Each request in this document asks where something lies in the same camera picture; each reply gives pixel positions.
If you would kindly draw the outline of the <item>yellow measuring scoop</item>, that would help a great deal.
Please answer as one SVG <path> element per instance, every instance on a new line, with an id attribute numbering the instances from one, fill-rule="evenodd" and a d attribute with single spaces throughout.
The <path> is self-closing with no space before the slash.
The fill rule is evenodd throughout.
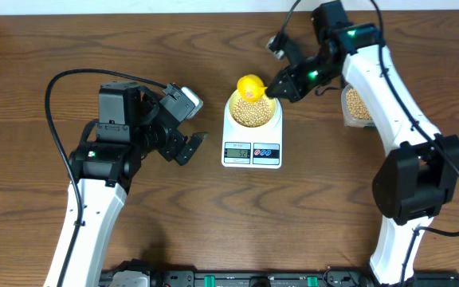
<path id="1" fill-rule="evenodd" d="M 265 84 L 260 77 L 254 74 L 249 74 L 241 77 L 237 82 L 237 90 L 241 97 L 249 102 L 254 103 L 259 101 L 265 94 Z M 254 95 L 254 101 L 248 101 L 245 98 L 246 92 L 252 92 Z"/>

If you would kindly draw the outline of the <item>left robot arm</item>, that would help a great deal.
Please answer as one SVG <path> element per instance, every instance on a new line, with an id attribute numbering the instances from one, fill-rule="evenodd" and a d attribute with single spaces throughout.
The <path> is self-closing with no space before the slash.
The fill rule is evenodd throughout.
<path id="1" fill-rule="evenodd" d="M 187 137 L 179 125 L 201 107 L 194 92 L 175 84 L 161 94 L 131 81 L 100 87 L 99 116 L 86 124 L 66 159 L 67 209 L 45 285 L 98 285 L 113 227 L 142 160 L 157 151 L 185 165 L 206 133 Z"/>

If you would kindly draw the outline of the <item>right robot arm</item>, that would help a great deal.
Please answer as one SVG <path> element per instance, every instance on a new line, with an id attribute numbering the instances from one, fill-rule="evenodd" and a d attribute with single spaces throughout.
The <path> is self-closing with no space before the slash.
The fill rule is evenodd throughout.
<path id="1" fill-rule="evenodd" d="M 360 95 L 386 154 L 372 182 L 382 225 L 368 265 L 378 286 L 409 284 L 422 235 L 459 183 L 459 138 L 442 135 L 418 107 L 394 67 L 382 23 L 352 23 L 339 1 L 314 9 L 311 22 L 320 47 L 314 57 L 284 31 L 269 40 L 268 50 L 288 65 L 266 93 L 297 102 L 341 77 Z"/>

